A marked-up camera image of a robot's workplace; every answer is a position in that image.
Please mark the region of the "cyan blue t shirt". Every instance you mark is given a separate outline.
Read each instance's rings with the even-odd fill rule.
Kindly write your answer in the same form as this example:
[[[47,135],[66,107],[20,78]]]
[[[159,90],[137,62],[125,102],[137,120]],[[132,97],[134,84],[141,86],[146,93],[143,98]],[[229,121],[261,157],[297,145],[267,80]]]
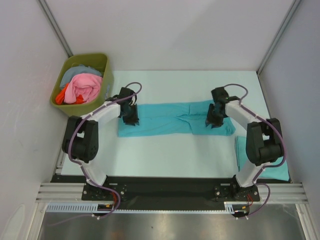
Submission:
[[[236,128],[230,118],[223,120],[221,127],[205,124],[212,100],[137,106],[139,125],[132,126],[118,121],[117,135],[120,138],[150,137],[170,134],[193,134],[200,136],[231,136]]]

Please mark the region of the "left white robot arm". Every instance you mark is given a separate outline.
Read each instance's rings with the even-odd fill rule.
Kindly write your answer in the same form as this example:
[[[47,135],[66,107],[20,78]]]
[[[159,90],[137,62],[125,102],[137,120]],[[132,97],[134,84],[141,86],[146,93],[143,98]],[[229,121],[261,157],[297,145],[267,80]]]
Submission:
[[[122,87],[119,94],[107,98],[90,113],[72,115],[67,120],[62,151],[80,167],[86,182],[94,186],[93,194],[100,200],[107,199],[111,193],[111,188],[104,184],[107,174],[95,162],[99,151],[100,128],[115,119],[122,119],[129,126],[137,126],[137,95],[128,86]]]

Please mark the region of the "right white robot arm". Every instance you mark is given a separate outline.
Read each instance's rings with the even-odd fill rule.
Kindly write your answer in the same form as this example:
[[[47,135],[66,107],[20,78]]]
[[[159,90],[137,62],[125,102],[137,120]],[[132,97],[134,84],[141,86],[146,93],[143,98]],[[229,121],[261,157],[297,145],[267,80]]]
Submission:
[[[248,162],[232,177],[229,195],[242,201],[253,191],[258,177],[267,168],[282,166],[287,158],[287,150],[282,137],[280,121],[277,118],[265,119],[243,104],[248,90],[242,97],[230,96],[225,87],[211,91],[213,103],[209,105],[205,125],[211,128],[222,127],[225,118],[231,118],[246,130],[245,153]]]

